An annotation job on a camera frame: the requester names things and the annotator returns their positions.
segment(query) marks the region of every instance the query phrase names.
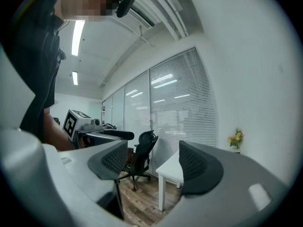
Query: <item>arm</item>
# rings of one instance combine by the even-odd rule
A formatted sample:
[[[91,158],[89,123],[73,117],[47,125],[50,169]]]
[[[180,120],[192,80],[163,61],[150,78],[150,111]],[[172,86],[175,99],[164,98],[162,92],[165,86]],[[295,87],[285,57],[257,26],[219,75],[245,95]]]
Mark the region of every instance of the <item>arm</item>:
[[[53,145],[57,150],[72,150],[72,144],[67,135],[50,115],[49,108],[44,109],[44,137],[47,144]]]

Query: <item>white desk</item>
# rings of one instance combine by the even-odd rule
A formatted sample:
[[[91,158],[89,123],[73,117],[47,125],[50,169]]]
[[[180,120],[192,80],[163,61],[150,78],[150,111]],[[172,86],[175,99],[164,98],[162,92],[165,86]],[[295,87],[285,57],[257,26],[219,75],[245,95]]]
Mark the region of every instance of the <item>white desk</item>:
[[[180,187],[180,183],[183,183],[183,171],[179,163],[179,151],[161,165],[156,172],[159,174],[159,209],[163,211],[166,179],[168,178],[176,182],[177,188]]]

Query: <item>wooden floor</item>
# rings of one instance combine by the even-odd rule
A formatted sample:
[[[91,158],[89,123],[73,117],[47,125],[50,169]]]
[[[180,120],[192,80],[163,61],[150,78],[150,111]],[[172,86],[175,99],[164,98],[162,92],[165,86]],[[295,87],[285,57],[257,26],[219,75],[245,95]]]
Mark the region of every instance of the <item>wooden floor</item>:
[[[159,185],[158,178],[151,176],[136,180],[136,192],[132,191],[133,182],[127,178],[119,184],[121,193],[124,219],[130,225],[139,227],[153,226],[160,222],[177,204],[180,197],[180,189],[176,185],[166,182],[165,210],[159,210]]]

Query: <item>dark shirt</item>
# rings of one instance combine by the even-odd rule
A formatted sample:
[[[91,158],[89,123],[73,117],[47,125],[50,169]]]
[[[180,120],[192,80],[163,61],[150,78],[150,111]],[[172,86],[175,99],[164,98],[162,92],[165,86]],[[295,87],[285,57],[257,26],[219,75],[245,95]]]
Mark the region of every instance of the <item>dark shirt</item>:
[[[36,0],[31,4],[4,44],[12,65],[35,94],[20,128],[42,142],[44,109],[54,104],[55,79],[61,62],[58,29],[63,21],[54,15],[56,1]]]

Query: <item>ceiling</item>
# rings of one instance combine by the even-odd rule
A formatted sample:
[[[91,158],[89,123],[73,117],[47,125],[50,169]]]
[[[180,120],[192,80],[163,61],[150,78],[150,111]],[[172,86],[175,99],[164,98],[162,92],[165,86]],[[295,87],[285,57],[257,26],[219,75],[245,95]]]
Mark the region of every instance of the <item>ceiling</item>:
[[[55,91],[101,99],[102,84],[160,29],[169,30],[176,41],[187,36],[182,17],[186,18],[188,13],[177,17],[176,9],[182,14],[178,0],[135,0],[123,18],[112,16],[102,22],[86,21],[78,56],[71,54],[75,21],[70,21],[59,32],[60,46],[67,59],[61,62]],[[78,72],[77,86],[73,84],[72,71]]]

